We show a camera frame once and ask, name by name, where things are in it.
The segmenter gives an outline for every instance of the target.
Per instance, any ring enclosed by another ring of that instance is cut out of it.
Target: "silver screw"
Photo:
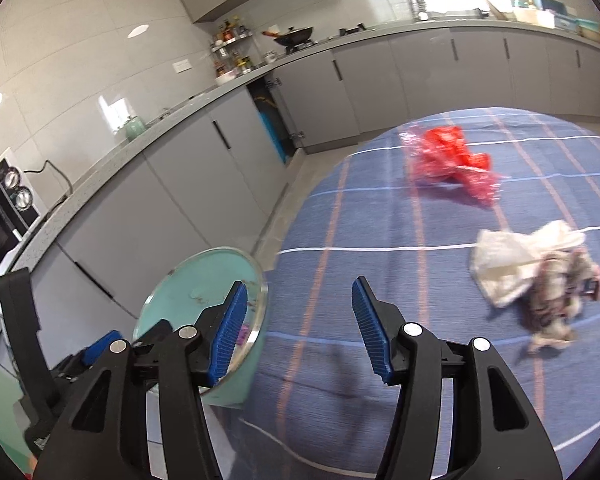
[[[183,338],[183,339],[191,339],[192,337],[195,337],[198,334],[198,330],[196,330],[196,327],[188,325],[188,326],[183,326],[180,330],[178,330],[178,335]]]
[[[422,334],[422,327],[417,323],[407,323],[403,328],[405,334],[417,336]]]
[[[118,339],[109,345],[109,350],[114,354],[119,354],[126,348],[126,343],[122,339]]]
[[[479,350],[480,352],[485,352],[487,351],[489,348],[491,348],[491,343],[489,343],[485,338],[483,337],[477,337],[476,339],[474,339],[474,348],[476,350]]]

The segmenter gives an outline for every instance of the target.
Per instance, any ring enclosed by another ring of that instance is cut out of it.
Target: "white cloth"
[[[501,308],[528,291],[545,254],[576,248],[584,240],[584,233],[563,220],[549,222],[530,235],[482,230],[470,268],[485,297]]]

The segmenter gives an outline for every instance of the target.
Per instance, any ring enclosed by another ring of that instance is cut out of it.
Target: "wall outlet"
[[[180,72],[184,72],[185,70],[189,70],[191,68],[191,63],[188,59],[183,59],[182,61],[176,61],[173,64],[173,69],[176,71],[176,74]]]

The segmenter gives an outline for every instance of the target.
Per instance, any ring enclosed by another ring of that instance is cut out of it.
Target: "gray cabinet door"
[[[213,247],[250,252],[267,216],[258,208],[207,114],[196,114],[151,144],[150,167]]]
[[[110,330],[131,339],[136,320],[111,301],[52,244],[31,275],[40,346],[49,367]]]
[[[211,105],[210,117],[225,136],[238,169],[268,217],[286,186],[286,172],[249,91],[242,87]]]
[[[600,50],[581,45],[580,114],[600,117]]]
[[[449,77],[458,69],[448,28],[398,34],[389,40],[410,118],[450,110],[455,96]]]
[[[500,30],[452,31],[458,70],[452,72],[451,88],[456,109],[513,106],[513,88],[504,36]]]
[[[274,70],[296,133],[305,146],[355,137],[356,118],[330,50]]]
[[[136,316],[174,266],[208,248],[141,155],[85,204],[58,242]]]
[[[551,113],[546,35],[508,30],[504,41],[509,53],[514,107]]]
[[[385,38],[333,49],[360,132],[388,130],[409,120],[402,81]]]
[[[549,56],[549,82],[551,87],[551,113],[580,113],[580,69],[577,43],[561,38],[546,38]]]

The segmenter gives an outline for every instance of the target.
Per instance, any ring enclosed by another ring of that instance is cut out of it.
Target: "teal bucket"
[[[249,393],[267,321],[267,285],[259,264],[248,254],[229,247],[209,249],[184,260],[144,302],[134,329],[134,339],[138,339],[161,319],[169,321],[174,330],[195,324],[206,307],[224,301],[236,281],[247,287],[247,315],[227,375],[213,388],[200,389],[205,404],[237,407]]]

